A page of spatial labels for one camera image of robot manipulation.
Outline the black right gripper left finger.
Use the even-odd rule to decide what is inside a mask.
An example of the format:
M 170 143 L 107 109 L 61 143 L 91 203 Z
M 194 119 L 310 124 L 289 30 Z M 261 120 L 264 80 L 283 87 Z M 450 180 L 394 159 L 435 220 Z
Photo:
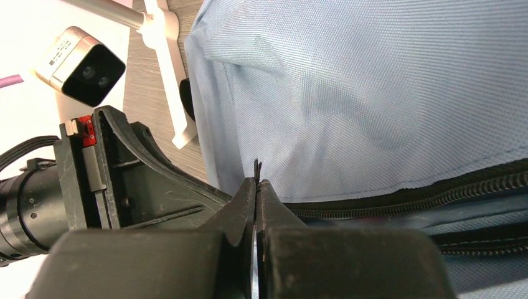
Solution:
M 254 178 L 196 229 L 63 235 L 28 298 L 250 298 Z

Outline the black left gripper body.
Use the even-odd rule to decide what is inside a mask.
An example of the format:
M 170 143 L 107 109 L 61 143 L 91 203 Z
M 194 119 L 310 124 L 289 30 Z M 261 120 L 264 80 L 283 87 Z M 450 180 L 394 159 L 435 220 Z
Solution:
M 1 181 L 1 261 L 46 254 L 70 230 L 119 229 L 120 206 L 112 163 L 119 127 L 109 120 L 73 120 L 79 133 L 30 138 L 1 155 L 6 168 L 37 149 L 52 159 L 29 159 L 21 174 Z

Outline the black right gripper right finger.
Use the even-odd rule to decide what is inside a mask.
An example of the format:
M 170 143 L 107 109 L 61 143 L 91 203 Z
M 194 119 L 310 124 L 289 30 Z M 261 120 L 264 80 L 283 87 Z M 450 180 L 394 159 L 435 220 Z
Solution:
M 262 181 L 256 197 L 261 298 L 454 298 L 425 234 L 310 227 Z

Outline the blue backpack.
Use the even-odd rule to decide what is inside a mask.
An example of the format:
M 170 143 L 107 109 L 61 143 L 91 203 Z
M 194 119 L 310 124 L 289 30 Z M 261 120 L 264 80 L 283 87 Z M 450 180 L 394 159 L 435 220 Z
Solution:
M 204 1 L 185 41 L 210 182 L 305 223 L 426 233 L 458 298 L 527 297 L 526 1 Z

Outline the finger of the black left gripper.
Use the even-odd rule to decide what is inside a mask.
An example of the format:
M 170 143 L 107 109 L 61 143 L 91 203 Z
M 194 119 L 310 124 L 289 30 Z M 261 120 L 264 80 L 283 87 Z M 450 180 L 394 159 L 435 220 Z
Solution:
M 173 165 L 150 129 L 110 106 L 92 115 L 101 183 L 95 191 L 105 229 L 194 228 L 231 197 Z

